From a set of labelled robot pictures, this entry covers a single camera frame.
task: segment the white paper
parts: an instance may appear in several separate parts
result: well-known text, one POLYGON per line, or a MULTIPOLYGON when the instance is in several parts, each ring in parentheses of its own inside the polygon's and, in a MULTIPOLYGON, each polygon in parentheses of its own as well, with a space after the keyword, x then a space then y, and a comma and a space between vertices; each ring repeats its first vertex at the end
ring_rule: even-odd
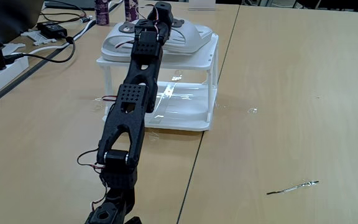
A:
POLYGON ((215 9, 215 0, 190 0, 189 9, 215 9))

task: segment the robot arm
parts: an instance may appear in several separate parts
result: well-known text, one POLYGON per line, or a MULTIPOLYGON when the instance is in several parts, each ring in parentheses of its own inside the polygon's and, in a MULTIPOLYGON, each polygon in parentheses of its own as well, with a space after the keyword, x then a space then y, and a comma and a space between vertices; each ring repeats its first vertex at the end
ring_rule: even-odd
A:
MULTIPOLYGON (((90 213, 86 224, 123 224, 125 215, 134 206, 144 115, 154 110, 162 46, 169 39, 172 22, 171 5, 158 2, 148 19, 135 25, 129 71, 104 124, 96 158, 98 164, 104 165, 99 177, 110 190, 103 204, 90 213), (111 149, 122 133, 129 134, 129 150, 111 149)), ((128 223, 140 220, 135 217, 128 223)))

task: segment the power strip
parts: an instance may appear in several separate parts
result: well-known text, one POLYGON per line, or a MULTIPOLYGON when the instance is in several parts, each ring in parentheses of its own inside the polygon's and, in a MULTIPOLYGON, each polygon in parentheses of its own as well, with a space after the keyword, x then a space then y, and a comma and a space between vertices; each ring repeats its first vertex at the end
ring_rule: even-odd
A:
POLYGON ((14 63, 6 65, 6 68, 0 71, 0 90, 2 90, 8 83, 13 81, 28 67, 29 60, 27 57, 19 58, 14 63))

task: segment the purple bottle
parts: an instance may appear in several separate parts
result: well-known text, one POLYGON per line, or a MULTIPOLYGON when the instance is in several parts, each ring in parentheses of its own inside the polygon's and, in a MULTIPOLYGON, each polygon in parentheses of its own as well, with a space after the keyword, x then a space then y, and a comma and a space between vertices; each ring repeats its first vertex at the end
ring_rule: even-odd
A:
POLYGON ((110 23, 108 0, 94 0, 94 13, 96 24, 103 26, 110 23))
POLYGON ((124 0, 125 4, 125 20, 127 22, 132 22, 139 18, 139 15, 136 12, 136 8, 139 6, 137 0, 124 0))

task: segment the wooden table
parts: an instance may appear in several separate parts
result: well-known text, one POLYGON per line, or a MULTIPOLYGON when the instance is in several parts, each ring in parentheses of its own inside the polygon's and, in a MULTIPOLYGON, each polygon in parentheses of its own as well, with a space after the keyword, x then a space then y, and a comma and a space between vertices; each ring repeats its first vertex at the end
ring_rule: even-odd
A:
POLYGON ((358 223, 358 13, 241 6, 180 223, 358 223))
MULTIPOLYGON (((188 11, 172 3, 175 16, 210 26, 225 55, 239 6, 188 11)), ((123 6, 111 14, 123 18, 123 6)), ((93 27, 77 41, 75 56, 48 63, 0 99, 0 223, 83 223, 90 201, 104 192, 98 176, 76 164, 77 156, 97 147, 103 129, 103 74, 96 65, 110 26, 93 27)), ((56 59, 70 54, 65 49, 56 59)), ((127 72, 120 68, 115 83, 127 72)), ((162 78, 174 71, 164 70, 162 78)), ((183 71, 183 80, 192 79, 183 71)), ((175 223, 185 196, 202 133, 148 129, 138 166, 136 204, 130 218, 144 223, 175 223)), ((127 138, 114 145, 129 148, 127 138)), ((94 161, 95 155, 84 157, 94 161)))
MULTIPOLYGON (((58 13, 58 12, 78 12, 78 11, 74 11, 74 10, 64 10, 64 9, 44 9, 43 10, 44 13, 58 13)), ((94 15, 93 11, 88 11, 87 12, 88 15, 94 15)), ((71 19, 73 18, 73 16, 71 15, 57 15, 57 16, 48 16, 48 18, 50 19, 56 19, 56 20, 67 20, 67 19, 71 19)), ((43 16, 39 17, 39 22, 45 22, 45 18, 43 16)), ((81 23, 80 21, 76 21, 76 22, 70 22, 70 23, 63 23, 61 24, 66 30, 67 30, 67 34, 69 36, 74 36, 76 34, 79 34, 87 25, 87 23, 81 23)), ((41 47, 46 47, 46 46, 56 46, 56 45, 63 45, 66 43, 66 41, 64 39, 61 40, 57 40, 57 42, 55 43, 48 43, 48 44, 40 44, 38 46, 35 46, 33 43, 34 41, 28 37, 17 37, 14 40, 11 41, 11 43, 21 43, 21 44, 25 44, 25 47, 21 47, 19 49, 16 50, 16 52, 25 52, 25 53, 29 53, 35 49, 41 48, 41 47)), ((43 57, 48 57, 49 55, 54 55, 56 54, 56 49, 50 49, 50 50, 43 50, 40 52, 37 52, 36 55, 40 55, 43 57)), ((2 89, 0 91, 0 97, 1 95, 3 96, 3 94, 6 94, 6 92, 8 92, 11 89, 11 86, 15 85, 15 82, 18 82, 19 80, 23 79, 23 78, 27 78, 28 75, 31 75, 35 68, 37 67, 41 67, 43 65, 43 61, 42 59, 39 58, 35 58, 35 57, 29 57, 29 67, 27 69, 25 69, 20 75, 18 75, 14 80, 12 80, 10 82, 10 84, 8 84, 8 86, 5 86, 4 89, 2 89)))

